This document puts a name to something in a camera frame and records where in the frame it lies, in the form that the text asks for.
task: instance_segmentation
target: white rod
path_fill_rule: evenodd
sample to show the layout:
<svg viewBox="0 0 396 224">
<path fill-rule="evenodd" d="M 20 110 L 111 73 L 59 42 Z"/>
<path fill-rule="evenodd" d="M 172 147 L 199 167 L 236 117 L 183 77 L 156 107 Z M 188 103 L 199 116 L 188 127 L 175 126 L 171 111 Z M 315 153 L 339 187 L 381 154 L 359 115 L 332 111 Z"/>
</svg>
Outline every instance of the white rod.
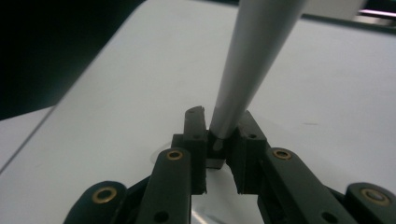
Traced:
<svg viewBox="0 0 396 224">
<path fill-rule="evenodd" d="M 305 0 L 241 0 L 210 131 L 228 138 L 262 84 Z"/>
</svg>

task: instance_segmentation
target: dark object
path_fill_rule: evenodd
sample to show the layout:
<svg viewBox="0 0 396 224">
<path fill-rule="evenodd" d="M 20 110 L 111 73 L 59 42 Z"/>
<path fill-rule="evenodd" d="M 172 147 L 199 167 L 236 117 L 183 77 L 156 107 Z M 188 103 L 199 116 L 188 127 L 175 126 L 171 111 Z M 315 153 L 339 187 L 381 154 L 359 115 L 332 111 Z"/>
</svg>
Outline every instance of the dark object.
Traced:
<svg viewBox="0 0 396 224">
<path fill-rule="evenodd" d="M 201 106 L 188 110 L 185 120 L 184 133 L 174 135 L 151 177 L 128 190 L 108 181 L 92 186 L 65 223 L 190 223 L 191 195 L 205 192 L 206 150 L 213 141 Z M 346 196 L 326 188 L 296 154 L 270 147 L 248 111 L 220 154 L 237 192 L 258 195 L 265 223 L 396 223 L 391 192 L 366 183 L 350 185 Z M 111 188 L 119 190 L 116 196 Z"/>
</svg>

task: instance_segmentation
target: brass ring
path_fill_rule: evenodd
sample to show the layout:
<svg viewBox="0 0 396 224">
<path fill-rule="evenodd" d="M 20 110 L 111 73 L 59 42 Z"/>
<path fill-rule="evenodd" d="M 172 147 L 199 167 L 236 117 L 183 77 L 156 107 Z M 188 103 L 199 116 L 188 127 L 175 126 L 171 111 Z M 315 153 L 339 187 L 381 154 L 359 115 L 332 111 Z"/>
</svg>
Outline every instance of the brass ring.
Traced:
<svg viewBox="0 0 396 224">
<path fill-rule="evenodd" d="M 390 205 L 390 199 L 387 195 L 375 189 L 361 189 L 361 194 L 365 199 L 372 203 L 376 203 L 381 206 Z"/>
<path fill-rule="evenodd" d="M 183 153 L 179 150 L 172 150 L 166 154 L 166 158 L 168 158 L 169 161 L 177 161 L 180 160 L 183 157 Z"/>
<path fill-rule="evenodd" d="M 273 153 L 274 153 L 274 156 L 277 157 L 278 159 L 285 160 L 285 161 L 291 159 L 291 154 L 285 150 L 277 149 L 277 150 L 274 150 Z"/>
<path fill-rule="evenodd" d="M 108 191 L 105 196 L 101 196 L 100 194 L 103 192 Z M 92 195 L 92 201 L 94 203 L 108 203 L 112 199 L 114 199 L 117 195 L 117 190 L 113 187 L 102 187 L 99 188 L 93 195 Z"/>
</svg>

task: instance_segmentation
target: gray tube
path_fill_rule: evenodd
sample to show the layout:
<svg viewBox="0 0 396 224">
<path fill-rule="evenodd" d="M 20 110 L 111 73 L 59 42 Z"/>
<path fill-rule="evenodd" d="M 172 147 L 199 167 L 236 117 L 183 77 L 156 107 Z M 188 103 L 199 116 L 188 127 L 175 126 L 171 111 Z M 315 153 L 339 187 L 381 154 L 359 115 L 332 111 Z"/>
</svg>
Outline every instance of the gray tube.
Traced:
<svg viewBox="0 0 396 224">
<path fill-rule="evenodd" d="M 305 0 L 241 0 L 210 131 L 228 138 L 262 84 Z"/>
</svg>

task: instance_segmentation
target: white table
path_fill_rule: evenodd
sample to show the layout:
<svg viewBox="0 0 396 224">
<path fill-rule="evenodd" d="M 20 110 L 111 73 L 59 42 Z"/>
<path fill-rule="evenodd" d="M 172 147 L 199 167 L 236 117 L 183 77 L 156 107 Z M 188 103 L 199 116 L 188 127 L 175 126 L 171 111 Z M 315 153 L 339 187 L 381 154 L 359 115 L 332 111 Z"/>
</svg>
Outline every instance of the white table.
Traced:
<svg viewBox="0 0 396 224">
<path fill-rule="evenodd" d="M 138 8 L 0 175 L 0 223 L 62 223 L 89 186 L 149 175 L 186 109 L 210 121 L 235 16 L 197 1 Z M 323 184 L 396 192 L 395 52 L 394 35 L 301 20 L 249 110 Z M 262 222 L 229 169 L 207 172 L 207 188 L 193 223 Z"/>
</svg>

